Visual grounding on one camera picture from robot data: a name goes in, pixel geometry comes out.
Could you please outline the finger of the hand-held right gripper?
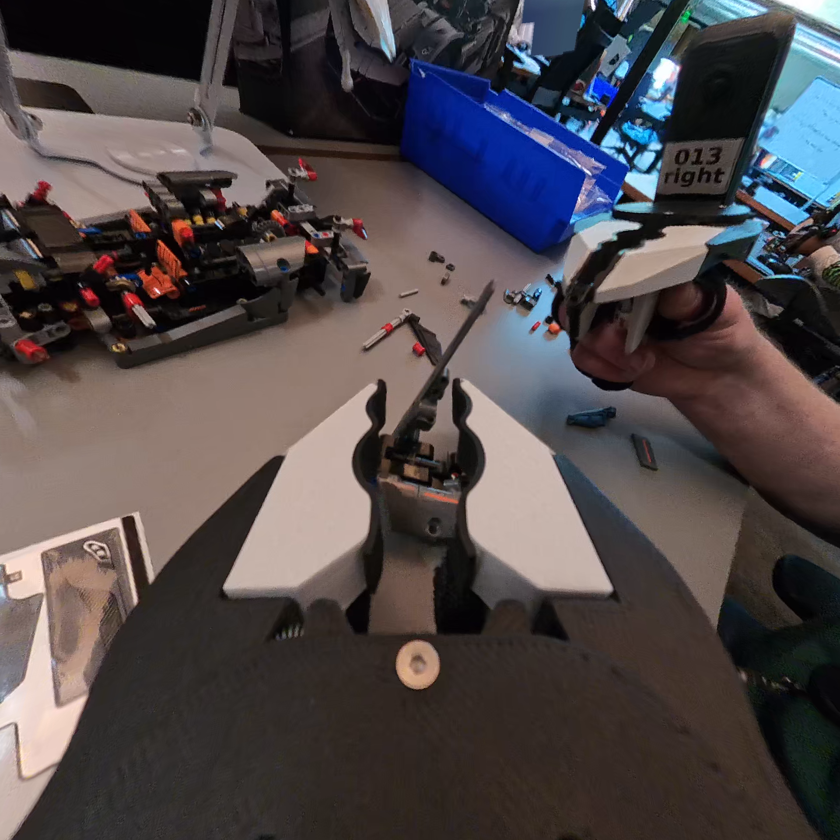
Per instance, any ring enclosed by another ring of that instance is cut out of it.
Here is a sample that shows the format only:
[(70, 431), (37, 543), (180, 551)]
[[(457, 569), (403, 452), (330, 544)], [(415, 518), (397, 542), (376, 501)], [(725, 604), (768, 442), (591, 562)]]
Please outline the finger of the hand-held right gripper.
[(612, 302), (639, 295), (633, 281), (619, 276), (625, 253), (640, 246), (640, 223), (606, 219), (574, 234), (563, 264), (562, 292), (567, 309), (590, 302)]
[(639, 298), (692, 281), (708, 255), (714, 228), (666, 228), (661, 238), (626, 250), (596, 289), (601, 305)]

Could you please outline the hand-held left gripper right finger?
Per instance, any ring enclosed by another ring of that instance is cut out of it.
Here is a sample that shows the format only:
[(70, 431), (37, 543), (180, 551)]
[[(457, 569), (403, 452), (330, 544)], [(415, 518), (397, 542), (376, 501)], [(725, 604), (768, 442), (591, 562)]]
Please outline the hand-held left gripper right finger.
[(466, 379), (452, 407), (460, 497), (434, 576), (437, 631), (478, 634), (506, 602), (532, 621), (557, 596), (613, 597), (553, 450)]

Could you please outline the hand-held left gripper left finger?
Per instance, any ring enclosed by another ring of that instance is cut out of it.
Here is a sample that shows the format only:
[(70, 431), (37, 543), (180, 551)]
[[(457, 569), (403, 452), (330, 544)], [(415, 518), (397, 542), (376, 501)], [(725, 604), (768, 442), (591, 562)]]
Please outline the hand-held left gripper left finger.
[(228, 599), (338, 604), (366, 634), (382, 577), (377, 500), (386, 384), (366, 385), (291, 446), (224, 583)]

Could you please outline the grey orange-striped lego panel assembly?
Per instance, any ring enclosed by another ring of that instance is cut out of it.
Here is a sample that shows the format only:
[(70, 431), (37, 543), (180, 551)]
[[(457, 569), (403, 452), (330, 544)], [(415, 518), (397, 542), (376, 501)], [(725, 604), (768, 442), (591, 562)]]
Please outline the grey orange-striped lego panel assembly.
[(469, 484), (459, 445), (438, 453), (424, 438), (436, 424), (438, 405), (451, 381), (448, 364), (466, 339), (478, 317), (487, 308), (495, 282), (490, 280), (478, 295), (480, 304), (470, 309), (440, 362), (401, 416), (392, 432), (380, 436), (377, 486), (391, 527), (429, 543), (442, 543), (455, 536), (457, 509)]

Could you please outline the person's right forearm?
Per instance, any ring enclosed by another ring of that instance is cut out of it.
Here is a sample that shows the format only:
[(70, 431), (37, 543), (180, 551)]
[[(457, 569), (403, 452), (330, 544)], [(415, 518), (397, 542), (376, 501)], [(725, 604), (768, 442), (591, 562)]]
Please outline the person's right forearm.
[(761, 332), (671, 402), (771, 506), (838, 546), (838, 403)]

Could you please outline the lego sticker sheet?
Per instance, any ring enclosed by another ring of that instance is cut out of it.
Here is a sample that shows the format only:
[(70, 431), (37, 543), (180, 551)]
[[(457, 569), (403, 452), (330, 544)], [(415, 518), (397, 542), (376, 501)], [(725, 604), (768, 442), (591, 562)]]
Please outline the lego sticker sheet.
[(1, 557), (1, 728), (17, 777), (57, 766), (102, 661), (154, 579), (140, 514)]

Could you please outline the printed lego set box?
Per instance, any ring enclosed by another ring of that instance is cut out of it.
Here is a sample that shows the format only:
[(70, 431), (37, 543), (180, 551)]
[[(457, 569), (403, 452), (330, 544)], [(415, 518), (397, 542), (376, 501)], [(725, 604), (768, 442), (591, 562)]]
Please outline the printed lego set box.
[(240, 2), (239, 110), (290, 137), (399, 144), (412, 61), (490, 78), (520, 5)]

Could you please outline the large lego car model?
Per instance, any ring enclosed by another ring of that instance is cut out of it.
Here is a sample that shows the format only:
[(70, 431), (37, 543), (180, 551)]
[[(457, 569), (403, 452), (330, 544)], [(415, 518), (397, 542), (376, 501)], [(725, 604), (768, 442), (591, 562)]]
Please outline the large lego car model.
[(303, 159), (258, 203), (228, 200), (230, 171), (168, 171), (142, 183), (148, 206), (87, 222), (41, 181), (2, 195), (2, 361), (26, 366), (90, 334), (121, 369), (280, 325), (299, 292), (344, 302), (371, 271), (359, 217), (321, 214), (300, 188)]

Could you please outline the person's right hand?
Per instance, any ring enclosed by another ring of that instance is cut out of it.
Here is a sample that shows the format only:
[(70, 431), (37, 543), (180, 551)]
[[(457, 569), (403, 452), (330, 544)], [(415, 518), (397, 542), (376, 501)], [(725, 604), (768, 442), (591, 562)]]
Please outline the person's right hand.
[(625, 329), (604, 323), (574, 346), (571, 360), (592, 380), (629, 385), (646, 395), (672, 402), (703, 396), (725, 375), (747, 370), (763, 340), (740, 295), (725, 289), (723, 309), (704, 331), (674, 341), (645, 338), (627, 353)]

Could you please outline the clear plastic bags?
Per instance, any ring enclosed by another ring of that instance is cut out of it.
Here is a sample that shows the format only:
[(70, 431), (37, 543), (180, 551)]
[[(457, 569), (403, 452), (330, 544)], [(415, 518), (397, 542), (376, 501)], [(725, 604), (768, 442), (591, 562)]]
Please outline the clear plastic bags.
[(509, 111), (494, 104), (486, 104), (485, 109), (495, 117), (509, 124), (520, 133), (528, 136), (531, 141), (540, 144), (551, 150), (558, 161), (562, 161), (567, 168), (575, 173), (583, 174), (581, 189), (575, 198), (574, 210), (571, 216), (573, 222), (582, 220), (584, 217), (596, 215), (607, 211), (613, 204), (613, 200), (607, 194), (605, 188), (599, 185), (598, 177), (603, 174), (605, 165), (588, 153), (569, 146), (550, 133), (540, 128), (530, 127), (525, 122), (514, 117)]

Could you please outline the black pole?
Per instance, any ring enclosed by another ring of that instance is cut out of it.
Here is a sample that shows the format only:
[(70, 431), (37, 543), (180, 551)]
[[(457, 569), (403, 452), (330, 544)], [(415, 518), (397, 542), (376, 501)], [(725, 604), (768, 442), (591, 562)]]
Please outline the black pole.
[(606, 135), (613, 128), (616, 121), (622, 116), (627, 104), (633, 97), (645, 73), (647, 73), (657, 53), (665, 44), (673, 28), (683, 16), (690, 1), (672, 1), (665, 7), (665, 10), (654, 28), (653, 34), (648, 38), (645, 46), (640, 51), (635, 62), (626, 74), (623, 83), (618, 88), (614, 99), (607, 108), (602, 119), (591, 136), (591, 142), (601, 146)]

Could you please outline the white board on stand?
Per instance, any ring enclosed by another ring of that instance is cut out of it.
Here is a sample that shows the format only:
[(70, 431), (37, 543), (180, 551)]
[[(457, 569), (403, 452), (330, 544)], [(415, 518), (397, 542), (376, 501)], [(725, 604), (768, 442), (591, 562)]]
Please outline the white board on stand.
[(820, 208), (839, 200), (839, 86), (816, 77), (760, 143), (758, 167)]

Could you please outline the blue plastic bin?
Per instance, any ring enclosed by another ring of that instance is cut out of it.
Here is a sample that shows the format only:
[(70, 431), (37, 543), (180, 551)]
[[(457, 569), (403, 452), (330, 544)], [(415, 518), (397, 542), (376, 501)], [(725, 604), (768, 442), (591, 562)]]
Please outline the blue plastic bin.
[(402, 156), (485, 215), (506, 233), (542, 252), (572, 235), (583, 174), (485, 109), (494, 104), (605, 165), (598, 177), (612, 199), (628, 166), (509, 91), (465, 72), (411, 60), (402, 128)]

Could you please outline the grey axle black panel assembly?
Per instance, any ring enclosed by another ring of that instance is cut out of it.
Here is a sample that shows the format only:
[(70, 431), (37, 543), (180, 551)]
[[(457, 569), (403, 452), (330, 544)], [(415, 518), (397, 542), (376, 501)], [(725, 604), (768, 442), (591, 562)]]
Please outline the grey axle black panel assembly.
[(362, 351), (367, 352), (373, 349), (376, 344), (404, 325), (412, 331), (414, 342), (420, 342), (426, 348), (426, 353), (422, 357), (427, 358), (430, 364), (437, 365), (443, 354), (442, 345), (436, 333), (425, 327), (419, 316), (410, 309), (402, 310), (397, 317), (382, 326), (363, 343)]

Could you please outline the white stand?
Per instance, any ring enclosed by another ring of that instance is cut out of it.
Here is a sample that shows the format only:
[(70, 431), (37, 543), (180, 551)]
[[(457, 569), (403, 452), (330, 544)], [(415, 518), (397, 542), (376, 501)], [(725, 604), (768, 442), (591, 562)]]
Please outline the white stand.
[(223, 87), (228, 55), (232, 44), (238, 1), (214, 1), (209, 15), (203, 53), (203, 65), (194, 104), (187, 120), (197, 137), (197, 151), (160, 143), (143, 148), (137, 144), (101, 147), (98, 156), (85, 157), (68, 150), (45, 147), (39, 133), (44, 124), (40, 118), (26, 111), (18, 94), (17, 83), (9, 56), (5, 25), (1, 25), (1, 110), (3, 120), (12, 134), (24, 142), (38, 157), (47, 161), (93, 167), (127, 183), (140, 185), (140, 175), (154, 175), (176, 168), (196, 168), (198, 158), (208, 159), (214, 154), (214, 125), (219, 96)]

